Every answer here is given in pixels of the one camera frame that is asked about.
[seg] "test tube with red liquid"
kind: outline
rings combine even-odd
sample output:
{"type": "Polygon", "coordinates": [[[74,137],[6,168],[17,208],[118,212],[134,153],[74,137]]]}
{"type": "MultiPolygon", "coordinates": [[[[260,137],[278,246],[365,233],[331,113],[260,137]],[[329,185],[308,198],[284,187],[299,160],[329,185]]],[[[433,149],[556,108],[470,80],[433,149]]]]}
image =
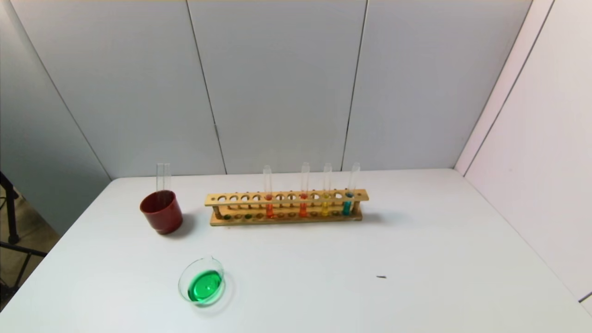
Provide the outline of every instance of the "test tube with red liquid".
{"type": "MultiPolygon", "coordinates": [[[[274,199],[273,191],[271,190],[271,166],[263,167],[263,189],[265,190],[265,200],[271,201],[274,199]]],[[[273,204],[265,205],[265,214],[268,219],[274,218],[273,204]]]]}
{"type": "MultiPolygon", "coordinates": [[[[302,164],[302,173],[300,176],[300,199],[308,198],[308,174],[310,173],[310,166],[308,162],[302,164]]],[[[307,203],[300,204],[300,217],[306,217],[306,205],[307,203]]]]}

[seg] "test tube with blue liquid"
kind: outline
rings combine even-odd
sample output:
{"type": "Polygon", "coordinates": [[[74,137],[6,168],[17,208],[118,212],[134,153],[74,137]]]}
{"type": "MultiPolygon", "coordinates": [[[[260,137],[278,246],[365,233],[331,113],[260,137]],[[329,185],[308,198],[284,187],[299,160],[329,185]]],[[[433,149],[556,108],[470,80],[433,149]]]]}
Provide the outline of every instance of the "test tube with blue liquid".
{"type": "MultiPolygon", "coordinates": [[[[356,190],[356,182],[358,181],[358,174],[360,173],[360,163],[354,163],[352,166],[352,172],[349,174],[349,184],[345,196],[353,198],[356,190]]],[[[352,202],[346,201],[343,203],[343,215],[348,216],[352,208],[352,202]]]]}

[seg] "white wall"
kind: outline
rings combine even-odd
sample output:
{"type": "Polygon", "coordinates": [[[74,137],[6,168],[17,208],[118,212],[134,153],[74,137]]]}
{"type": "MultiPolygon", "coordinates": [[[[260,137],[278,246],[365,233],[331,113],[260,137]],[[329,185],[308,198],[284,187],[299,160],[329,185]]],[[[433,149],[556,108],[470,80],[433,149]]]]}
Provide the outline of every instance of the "white wall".
{"type": "Polygon", "coordinates": [[[452,168],[529,5],[369,0],[343,169],[452,168]]]}
{"type": "Polygon", "coordinates": [[[536,0],[530,5],[528,14],[522,24],[516,42],[512,47],[512,51],[504,64],[500,77],[496,81],[496,85],[487,100],[487,104],[481,113],[481,117],[477,121],[477,124],[469,137],[469,141],[467,141],[461,156],[454,166],[454,169],[461,174],[464,175],[469,169],[479,147],[481,147],[489,129],[504,105],[511,88],[514,86],[514,83],[522,70],[522,66],[526,62],[526,58],[535,43],[536,37],[539,35],[539,32],[543,27],[543,23],[545,22],[547,13],[551,9],[553,1],[554,0],[536,0]]]}
{"type": "Polygon", "coordinates": [[[189,2],[229,174],[341,168],[365,5],[189,2]]]}
{"type": "Polygon", "coordinates": [[[112,178],[224,173],[185,1],[12,3],[112,178]]]}
{"type": "Polygon", "coordinates": [[[583,301],[582,306],[592,315],[592,297],[588,297],[588,299],[583,301]]]}
{"type": "Polygon", "coordinates": [[[2,172],[64,234],[110,179],[7,0],[0,1],[0,120],[2,172]]]}
{"type": "Polygon", "coordinates": [[[592,1],[555,1],[466,177],[576,298],[592,290],[592,1]]]}

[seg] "green liquid in beaker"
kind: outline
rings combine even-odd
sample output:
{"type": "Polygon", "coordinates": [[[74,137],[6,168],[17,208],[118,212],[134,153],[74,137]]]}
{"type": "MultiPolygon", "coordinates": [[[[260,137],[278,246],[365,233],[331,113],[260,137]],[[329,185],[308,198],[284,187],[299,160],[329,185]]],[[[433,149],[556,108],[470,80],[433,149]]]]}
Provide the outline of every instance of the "green liquid in beaker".
{"type": "Polygon", "coordinates": [[[194,302],[200,303],[212,303],[217,300],[218,296],[214,296],[220,291],[220,284],[222,283],[222,277],[216,271],[205,271],[193,278],[191,284],[189,284],[189,290],[187,294],[189,299],[194,302]]]}

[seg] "yellow liquid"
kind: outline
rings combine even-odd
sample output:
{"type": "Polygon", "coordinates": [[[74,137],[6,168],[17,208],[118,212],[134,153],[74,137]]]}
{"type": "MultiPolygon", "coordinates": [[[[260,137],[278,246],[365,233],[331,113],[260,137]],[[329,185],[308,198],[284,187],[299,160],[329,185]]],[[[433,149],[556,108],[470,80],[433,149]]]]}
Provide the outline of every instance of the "yellow liquid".
{"type": "MultiPolygon", "coordinates": [[[[323,194],[323,198],[328,199],[329,195],[323,194]]],[[[321,215],[322,216],[329,216],[329,203],[328,202],[321,203],[321,215]]]]}

